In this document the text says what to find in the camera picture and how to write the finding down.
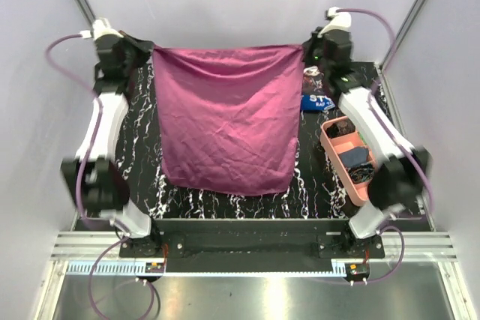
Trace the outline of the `magenta cloth napkin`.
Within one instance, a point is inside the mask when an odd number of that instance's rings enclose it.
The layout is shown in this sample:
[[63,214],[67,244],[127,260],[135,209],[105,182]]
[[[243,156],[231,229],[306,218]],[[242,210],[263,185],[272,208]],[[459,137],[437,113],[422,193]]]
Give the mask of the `magenta cloth napkin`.
[[293,178],[304,64],[299,45],[156,47],[162,171],[177,187],[282,193]]

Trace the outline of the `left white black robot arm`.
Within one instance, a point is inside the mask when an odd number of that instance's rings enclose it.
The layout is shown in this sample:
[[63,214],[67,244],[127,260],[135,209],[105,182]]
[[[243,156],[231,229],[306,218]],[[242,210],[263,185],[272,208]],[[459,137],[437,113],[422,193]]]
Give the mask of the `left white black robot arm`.
[[93,111],[84,140],[61,173],[81,219],[92,228],[101,221],[136,239],[136,248],[156,256],[162,239],[152,219],[131,201],[127,181],[115,165],[116,145],[134,92],[132,75],[149,59],[153,45],[123,31],[92,32],[98,62],[94,66]]

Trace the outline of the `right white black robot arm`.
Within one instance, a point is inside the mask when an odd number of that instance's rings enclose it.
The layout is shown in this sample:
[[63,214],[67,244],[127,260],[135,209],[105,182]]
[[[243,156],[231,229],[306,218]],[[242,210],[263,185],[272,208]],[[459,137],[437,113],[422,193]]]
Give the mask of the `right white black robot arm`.
[[340,240],[343,253],[354,258],[367,249],[366,238],[378,233],[391,215],[414,205],[427,189],[430,155],[399,134],[373,91],[353,70],[349,31],[337,26],[318,27],[302,46],[305,64],[318,68],[326,95],[351,120],[376,162],[367,185],[368,199],[349,220],[349,234]]

